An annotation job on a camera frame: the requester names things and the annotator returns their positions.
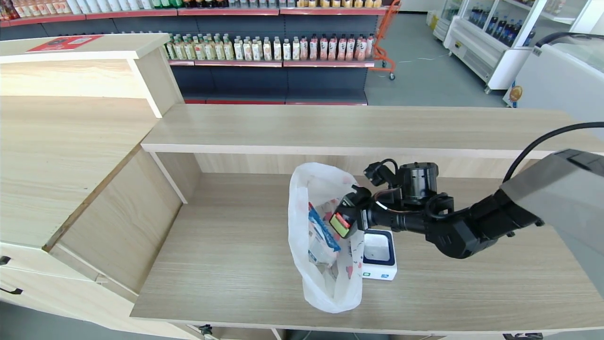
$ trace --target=white plastic bag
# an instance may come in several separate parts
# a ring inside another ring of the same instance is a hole
[[[348,239],[336,238],[342,250],[333,270],[321,273],[309,261],[308,203],[321,206],[334,199],[339,201],[353,191],[355,183],[349,173],[319,163],[300,165],[289,182],[289,247],[302,275],[304,299],[324,312],[341,313],[361,303],[364,234],[357,231]]]

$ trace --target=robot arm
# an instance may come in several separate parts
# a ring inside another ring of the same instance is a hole
[[[387,162],[394,163],[395,172]],[[398,168],[396,162],[384,160],[371,164],[365,175],[373,185],[388,183],[388,189],[371,194],[353,186],[355,192],[342,199],[330,220],[342,237],[381,225],[395,232],[424,234],[443,254],[467,258],[503,236],[514,236],[517,229],[543,225],[542,218],[571,234],[589,234],[590,226],[604,220],[604,157],[589,152],[567,149],[550,154],[460,211],[454,211],[453,197],[437,193],[435,163]],[[586,243],[591,239],[581,238]]]

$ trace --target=gray floor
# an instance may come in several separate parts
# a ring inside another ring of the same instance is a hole
[[[503,107],[503,91],[487,95],[484,83],[457,58],[448,57],[442,44],[433,39],[425,24],[425,15],[398,15],[388,33],[383,47],[397,62],[396,79],[390,81],[388,73],[370,71],[365,91],[370,105],[405,106],[487,106]],[[571,247],[577,257],[582,251]],[[603,277],[591,277],[604,287]],[[299,333],[294,339],[303,339]],[[338,339],[354,339],[339,335]],[[306,340],[335,339],[320,332]],[[377,339],[359,336],[361,340]],[[90,322],[62,318],[0,303],[0,339],[2,340],[162,340],[156,336],[116,332]],[[602,332],[574,332],[547,337],[551,340],[604,339]]]
[[[399,14],[381,45],[396,62],[396,78],[369,71],[369,105],[504,107],[505,91],[485,94],[484,82],[434,39],[426,15]]]

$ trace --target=shopping cart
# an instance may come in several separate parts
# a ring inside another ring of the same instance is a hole
[[[388,33],[388,28],[392,23],[392,20],[396,17],[400,8],[400,0],[394,0],[390,6],[386,9],[386,14],[381,17],[381,22],[379,24],[379,28],[377,29],[376,34],[376,42],[374,44],[374,52],[373,59],[378,62],[382,61],[382,67],[372,67],[371,70],[375,71],[384,71],[390,72],[390,80],[394,80],[394,69],[396,68],[396,63],[392,61],[392,59],[388,58],[388,52],[382,47],[380,47],[380,42],[386,38],[386,33]]]

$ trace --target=wooden countertop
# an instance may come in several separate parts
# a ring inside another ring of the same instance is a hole
[[[0,64],[58,60],[140,59],[170,40],[167,33],[106,34],[75,50],[27,52],[55,38],[57,37],[2,41]]]
[[[549,226],[519,230],[466,260],[445,257],[421,235],[395,234],[394,281],[364,280],[359,307],[337,315],[320,312],[304,300],[289,250],[289,178],[204,174],[181,208],[131,316],[386,334],[604,327],[601,296]],[[439,178],[439,189],[453,195],[459,209],[493,193],[499,183]]]
[[[37,247],[157,122],[144,99],[0,100],[0,241]]]
[[[576,123],[550,110],[401,106],[175,105],[143,140],[147,151],[405,155],[513,159],[542,134]],[[590,132],[556,136],[528,155],[604,152]]]

